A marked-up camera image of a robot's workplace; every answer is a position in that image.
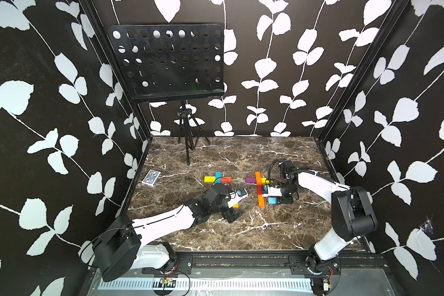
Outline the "light blue block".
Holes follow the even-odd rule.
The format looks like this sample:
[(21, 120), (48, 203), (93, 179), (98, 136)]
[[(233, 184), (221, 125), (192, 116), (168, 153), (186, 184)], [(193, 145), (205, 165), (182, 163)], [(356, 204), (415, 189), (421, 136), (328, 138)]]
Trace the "light blue block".
[(277, 202), (277, 198), (276, 197), (269, 197), (268, 198), (268, 203), (269, 204), (273, 204), (273, 205), (276, 205), (278, 202)]

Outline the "red-orange block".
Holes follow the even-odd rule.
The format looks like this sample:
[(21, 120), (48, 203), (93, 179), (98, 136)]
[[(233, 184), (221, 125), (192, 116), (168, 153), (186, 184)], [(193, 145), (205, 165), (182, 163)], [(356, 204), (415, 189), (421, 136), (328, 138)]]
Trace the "red-orange block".
[(229, 176), (223, 176), (220, 178), (222, 183), (231, 183), (232, 182), (232, 178)]

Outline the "orange block front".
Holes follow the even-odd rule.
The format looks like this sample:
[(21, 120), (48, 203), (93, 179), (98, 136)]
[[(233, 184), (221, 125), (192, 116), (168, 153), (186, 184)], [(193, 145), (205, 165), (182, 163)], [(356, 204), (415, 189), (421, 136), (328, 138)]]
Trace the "orange block front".
[(265, 207), (265, 198), (262, 195), (258, 195), (257, 199), (258, 199), (259, 207), (264, 208)]

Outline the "orange block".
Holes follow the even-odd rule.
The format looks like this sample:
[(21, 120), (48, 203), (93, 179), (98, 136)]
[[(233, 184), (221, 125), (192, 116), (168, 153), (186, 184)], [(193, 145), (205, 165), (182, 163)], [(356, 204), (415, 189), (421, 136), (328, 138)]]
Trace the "orange block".
[(261, 172), (260, 171), (256, 171), (255, 172), (255, 179), (256, 179), (256, 184), (257, 186), (262, 186), (264, 185), (263, 179), (261, 177)]
[(264, 208), (265, 207), (265, 198), (262, 195), (258, 195), (257, 199), (258, 199), (259, 207)]

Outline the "red block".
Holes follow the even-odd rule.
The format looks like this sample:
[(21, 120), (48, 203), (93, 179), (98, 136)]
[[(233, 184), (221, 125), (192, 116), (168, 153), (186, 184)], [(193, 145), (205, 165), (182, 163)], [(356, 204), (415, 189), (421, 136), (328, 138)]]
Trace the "red block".
[(263, 186), (257, 186), (257, 196), (258, 197), (263, 197), (262, 188), (263, 188)]

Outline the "purple block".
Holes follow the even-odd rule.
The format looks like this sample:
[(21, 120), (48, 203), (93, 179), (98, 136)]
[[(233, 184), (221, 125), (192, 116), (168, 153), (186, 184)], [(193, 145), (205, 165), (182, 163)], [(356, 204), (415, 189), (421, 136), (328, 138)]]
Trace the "purple block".
[(245, 182), (249, 183), (249, 184), (256, 184), (257, 183), (257, 179), (253, 178), (253, 177), (249, 177), (249, 178), (245, 179)]

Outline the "teal block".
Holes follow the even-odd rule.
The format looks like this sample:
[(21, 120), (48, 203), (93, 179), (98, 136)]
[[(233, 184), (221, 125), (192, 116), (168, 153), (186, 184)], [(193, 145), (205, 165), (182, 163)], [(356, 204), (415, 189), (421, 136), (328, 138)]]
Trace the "teal block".
[(215, 183), (215, 184), (221, 183), (221, 182), (222, 182), (222, 181), (221, 181), (221, 178), (222, 178), (222, 173), (221, 173), (221, 172), (216, 172), (214, 183)]

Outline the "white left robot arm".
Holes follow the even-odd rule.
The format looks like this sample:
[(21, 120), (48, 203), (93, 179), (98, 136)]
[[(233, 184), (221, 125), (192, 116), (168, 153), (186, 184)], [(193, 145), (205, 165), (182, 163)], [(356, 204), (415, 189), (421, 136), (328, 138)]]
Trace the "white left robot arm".
[(91, 242), (102, 280), (111, 282), (129, 270), (143, 268), (174, 270), (176, 254), (161, 238), (205, 223), (215, 213), (228, 223), (235, 222), (240, 213), (234, 206), (247, 196), (245, 189), (217, 183), (169, 212), (135, 220), (118, 217)]

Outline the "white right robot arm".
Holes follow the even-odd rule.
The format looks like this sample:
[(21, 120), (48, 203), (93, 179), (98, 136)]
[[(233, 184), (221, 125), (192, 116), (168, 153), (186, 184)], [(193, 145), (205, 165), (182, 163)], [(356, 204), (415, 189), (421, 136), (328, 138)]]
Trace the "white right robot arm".
[(305, 266), (314, 275), (325, 272), (332, 261), (355, 239), (378, 228), (378, 220), (366, 190), (342, 185), (290, 160), (274, 160), (268, 169), (270, 189), (279, 189), (279, 204), (293, 204), (298, 190), (307, 189), (331, 205), (331, 229), (310, 247)]

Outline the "white perforated strip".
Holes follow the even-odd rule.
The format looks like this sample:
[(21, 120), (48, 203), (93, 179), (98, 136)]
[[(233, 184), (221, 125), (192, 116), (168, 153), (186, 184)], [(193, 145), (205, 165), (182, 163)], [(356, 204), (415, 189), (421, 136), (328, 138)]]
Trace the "white perforated strip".
[(309, 279), (284, 278), (233, 278), (187, 279), (177, 278), (166, 287), (161, 279), (149, 277), (121, 277), (111, 282), (101, 282), (99, 291), (289, 291), (311, 292)]

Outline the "black music stand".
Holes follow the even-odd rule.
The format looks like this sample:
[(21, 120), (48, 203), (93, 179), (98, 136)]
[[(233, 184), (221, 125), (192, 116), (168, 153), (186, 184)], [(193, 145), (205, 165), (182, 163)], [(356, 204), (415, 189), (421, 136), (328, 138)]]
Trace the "black music stand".
[(108, 34), (131, 100), (179, 102), (178, 140), (194, 150), (207, 135), (187, 102), (225, 93), (222, 26), (113, 25)]

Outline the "black front rail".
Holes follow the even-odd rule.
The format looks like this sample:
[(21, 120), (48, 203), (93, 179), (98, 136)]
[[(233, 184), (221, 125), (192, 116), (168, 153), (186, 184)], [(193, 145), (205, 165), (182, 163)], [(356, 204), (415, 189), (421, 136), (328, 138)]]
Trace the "black front rail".
[[(194, 275), (197, 268), (238, 268), (238, 269), (288, 269), (292, 275), (310, 275), (306, 259), (308, 250), (262, 250), (262, 251), (213, 251), (213, 252), (177, 252), (175, 259), (170, 259), (162, 270), (176, 268), (189, 275)], [(370, 254), (362, 250), (342, 251), (332, 259), (323, 270), (325, 275), (333, 270), (340, 275), (342, 270), (382, 269), (388, 265), (382, 255)]]

